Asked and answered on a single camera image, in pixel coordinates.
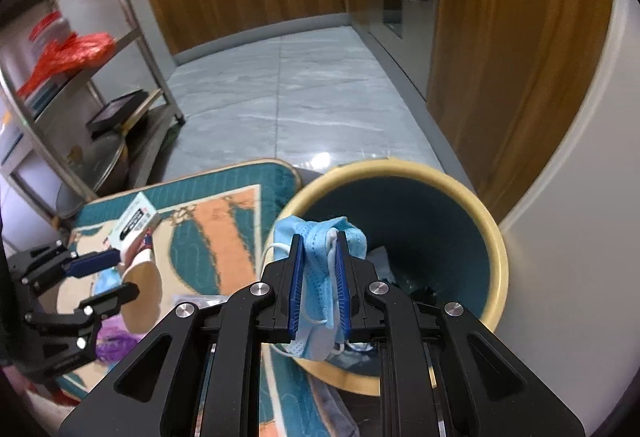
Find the face mask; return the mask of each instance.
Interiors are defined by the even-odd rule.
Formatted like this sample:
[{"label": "face mask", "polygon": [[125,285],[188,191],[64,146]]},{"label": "face mask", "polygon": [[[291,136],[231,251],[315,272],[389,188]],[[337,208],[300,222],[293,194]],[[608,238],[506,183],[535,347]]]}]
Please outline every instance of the face mask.
[{"label": "face mask", "polygon": [[282,219],[276,222],[274,243],[265,250],[266,255],[274,247],[275,260],[286,258],[296,233],[302,236],[305,247],[298,330],[295,340],[283,345],[289,356],[322,361],[335,353],[336,345],[339,349],[344,348],[335,280],[338,231],[345,232],[351,255],[358,258],[366,256],[364,233],[350,224],[346,217],[319,223],[294,216]]}]

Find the red plastic bag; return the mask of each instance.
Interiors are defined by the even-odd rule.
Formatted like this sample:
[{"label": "red plastic bag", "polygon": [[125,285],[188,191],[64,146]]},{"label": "red plastic bag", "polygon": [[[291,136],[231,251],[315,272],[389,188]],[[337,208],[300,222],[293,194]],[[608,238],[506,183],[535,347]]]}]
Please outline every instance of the red plastic bag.
[{"label": "red plastic bag", "polygon": [[86,36],[73,33],[62,44],[52,40],[44,48],[33,73],[18,89],[17,95],[26,99],[43,82],[56,74],[75,72],[87,67],[101,67],[114,55],[115,49],[115,39],[106,32]]}]

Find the shelf rack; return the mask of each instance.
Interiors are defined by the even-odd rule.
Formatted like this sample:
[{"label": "shelf rack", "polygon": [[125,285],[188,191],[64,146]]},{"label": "shelf rack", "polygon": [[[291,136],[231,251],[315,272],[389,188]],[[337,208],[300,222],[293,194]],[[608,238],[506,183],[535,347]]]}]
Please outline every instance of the shelf rack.
[{"label": "shelf rack", "polygon": [[[3,0],[0,5],[0,27],[15,20],[21,13],[34,5],[47,1],[48,0]],[[185,123],[185,118],[164,80],[159,66],[142,33],[131,1],[118,1],[127,24],[130,27],[130,31],[117,40],[115,55],[126,48],[126,46],[135,42],[158,86],[155,91],[149,94],[149,98],[136,110],[131,120],[131,123],[134,124],[144,113],[148,112],[146,127],[142,133],[136,133],[136,137],[132,141],[132,146],[129,150],[128,185],[130,188],[134,188],[146,184],[153,163],[160,150],[162,140],[172,123],[172,118],[175,118],[180,125]],[[101,68],[91,68],[78,72],[52,97],[50,102],[37,115],[32,115],[24,103],[15,96],[15,89],[12,88],[10,82],[7,81],[0,69],[0,98],[4,102],[6,110],[11,113],[12,118],[22,131],[21,139],[1,164],[0,173],[37,214],[46,220],[47,223],[55,227],[61,225],[62,227],[69,226],[64,219],[59,219],[56,212],[20,178],[17,169],[20,163],[24,161],[31,152],[35,152],[44,159],[58,175],[63,182],[63,186],[69,186],[69,188],[86,202],[97,198],[98,195],[95,190],[87,186],[84,181],[69,168],[63,156],[49,143],[49,140],[44,136],[42,125],[54,120],[51,113],[51,110],[55,109],[55,107],[52,106],[53,104],[64,103],[65,100],[72,99],[75,93],[84,88],[88,88],[94,100],[103,106],[105,101],[92,81],[92,77],[100,69]],[[164,98],[165,103],[152,108],[159,98]]]}]

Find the box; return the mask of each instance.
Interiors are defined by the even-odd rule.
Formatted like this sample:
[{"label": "box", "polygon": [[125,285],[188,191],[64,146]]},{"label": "box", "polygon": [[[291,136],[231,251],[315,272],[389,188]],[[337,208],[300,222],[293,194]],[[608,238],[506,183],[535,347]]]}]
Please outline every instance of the box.
[{"label": "box", "polygon": [[153,207],[143,192],[136,195],[131,204],[124,210],[116,225],[107,236],[111,247],[122,249],[122,241],[132,231],[151,229],[158,227],[160,214]]}]

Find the floor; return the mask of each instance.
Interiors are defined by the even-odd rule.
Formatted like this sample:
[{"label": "floor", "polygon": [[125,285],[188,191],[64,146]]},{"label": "floor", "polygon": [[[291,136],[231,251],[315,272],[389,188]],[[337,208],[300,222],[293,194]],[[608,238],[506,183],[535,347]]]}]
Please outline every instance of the floor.
[{"label": "floor", "polygon": [[169,85],[187,124],[164,180],[261,157],[316,172],[388,156],[442,169],[351,27],[215,53],[178,67]]}]

